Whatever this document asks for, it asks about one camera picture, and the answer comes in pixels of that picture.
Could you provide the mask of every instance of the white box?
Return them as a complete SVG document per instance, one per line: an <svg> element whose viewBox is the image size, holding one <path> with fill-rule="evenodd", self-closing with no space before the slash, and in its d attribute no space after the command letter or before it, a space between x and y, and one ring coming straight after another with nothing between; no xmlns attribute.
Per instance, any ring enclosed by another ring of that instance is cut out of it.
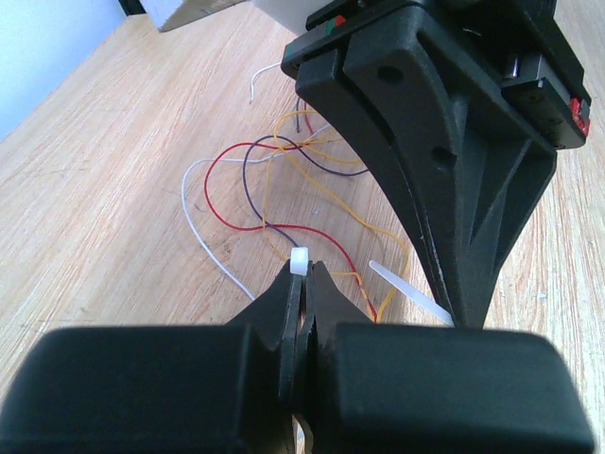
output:
<svg viewBox="0 0 605 454"><path fill-rule="evenodd" d="M141 0L160 31L169 31L209 16L244 0Z"/></svg>

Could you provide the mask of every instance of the black plastic part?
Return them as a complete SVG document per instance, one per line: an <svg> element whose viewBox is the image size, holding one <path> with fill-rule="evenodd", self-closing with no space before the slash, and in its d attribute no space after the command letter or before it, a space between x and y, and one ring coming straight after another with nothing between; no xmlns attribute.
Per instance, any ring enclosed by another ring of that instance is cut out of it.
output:
<svg viewBox="0 0 605 454"><path fill-rule="evenodd" d="M371 170L438 303L458 326L482 326L498 273L555 171L555 150L455 31L417 5L305 61L297 92Z"/></svg>
<svg viewBox="0 0 605 454"><path fill-rule="evenodd" d="M46 335L9 390L0 453L293 454L292 414L319 454L592 452L545 340L375 326L322 263L287 268L226 326Z"/></svg>
<svg viewBox="0 0 605 454"><path fill-rule="evenodd" d="M389 359L380 352L389 351ZM565 365L527 334L339 325L314 453L591 453Z"/></svg>
<svg viewBox="0 0 605 454"><path fill-rule="evenodd" d="M280 452L272 364L250 326L57 331L15 377L0 452Z"/></svg>
<svg viewBox="0 0 605 454"><path fill-rule="evenodd" d="M578 148L586 143L565 104L548 79L503 88L502 95L555 148Z"/></svg>

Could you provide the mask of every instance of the wooden table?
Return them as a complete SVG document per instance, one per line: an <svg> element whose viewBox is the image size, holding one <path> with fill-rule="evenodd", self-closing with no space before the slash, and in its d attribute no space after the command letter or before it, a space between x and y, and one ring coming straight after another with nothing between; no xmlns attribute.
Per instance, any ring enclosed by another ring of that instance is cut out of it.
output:
<svg viewBox="0 0 605 454"><path fill-rule="evenodd" d="M557 176L502 271L487 326L539 333L558 347L602 444L605 4L559 3L559 21L595 98L592 138L581 150L561 153ZM290 39L249 5L167 34L157 33L146 17L130 17L0 146L1 394L48 330L223 323L249 302L187 226L181 178L199 157L270 133L275 119L293 109L293 83L279 70L259 78L252 104L249 93L251 75L279 60ZM303 138L291 121L285 124L284 133ZM352 156L342 145L326 150ZM308 168L364 218L405 237L371 176L343 180ZM251 166L252 195L259 202L264 172L263 166ZM283 261L262 234L225 229L211 216L203 175L203 168L194 171L188 186L194 222L216 254L259 294ZM232 222L257 225L240 177L239 165L218 165L212 197ZM396 245L361 227L286 160L275 161L271 181L280 197L268 201L268 217L335 236L358 264L372 298L382 299L388 288L367 264L374 258L396 269L402 260ZM329 270L346 270L327 241L293 235ZM427 291L415 257L407 277ZM363 306L354 280L336 279ZM390 306L388 320L433 323L401 298Z"/></svg>

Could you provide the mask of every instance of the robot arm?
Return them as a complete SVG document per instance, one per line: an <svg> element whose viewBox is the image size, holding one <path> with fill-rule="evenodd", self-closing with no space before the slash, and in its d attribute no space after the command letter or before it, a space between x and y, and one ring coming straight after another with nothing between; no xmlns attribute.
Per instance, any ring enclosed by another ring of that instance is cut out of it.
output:
<svg viewBox="0 0 605 454"><path fill-rule="evenodd" d="M556 2L298 1L282 68L372 171L458 329L372 325L321 262L286 264L225 326L45 336L1 454L294 452L293 415L315 453L593 452L548 342L460 329L483 325L558 149L590 128Z"/></svg>

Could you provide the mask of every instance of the purple wire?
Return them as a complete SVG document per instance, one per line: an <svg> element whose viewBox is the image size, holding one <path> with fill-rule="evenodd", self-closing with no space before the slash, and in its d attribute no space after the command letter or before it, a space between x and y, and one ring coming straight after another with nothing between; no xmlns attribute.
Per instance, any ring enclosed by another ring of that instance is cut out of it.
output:
<svg viewBox="0 0 605 454"><path fill-rule="evenodd" d="M272 135L266 135L265 137L258 139L256 142L254 142L252 145L250 145L250 148L248 148L248 151L246 152L246 156L244 157L244 165L243 165L243 169L242 169L242 181L244 182L244 191L246 192L246 199L248 199L248 203L250 204L252 211L259 219L263 219L263 216L256 209L256 206L254 205L254 202L252 201L252 197L251 197L250 191L248 189L248 180L246 178L246 166L248 165L248 160L250 158L250 154L252 153L252 151L256 147L258 147L262 142L264 142L268 139L271 139L271 138L273 138ZM295 142L291 141L287 137L278 135L277 138L288 142L294 149L297 149L300 153L302 153L302 156L304 156L306 159L308 159L314 166L317 166L321 170L325 170L326 172L331 173L333 175L338 175L339 177L356 177L356 176L363 175L364 173L369 172L369 170L367 168L365 170L361 170L361 171L355 172L355 173L338 172L336 170L326 168L326 167L322 166L320 163L314 161L313 158L311 158L308 154L306 154L301 147L296 145ZM294 238L292 238L292 236L288 235L282 229L280 229L279 227L275 227L273 224L268 222L266 219L265 219L265 224L267 225L267 227L273 229L275 232L277 232L278 234L280 234L281 236L286 238L290 243L292 243L294 245L295 248L299 247L297 242L294 240Z"/></svg>

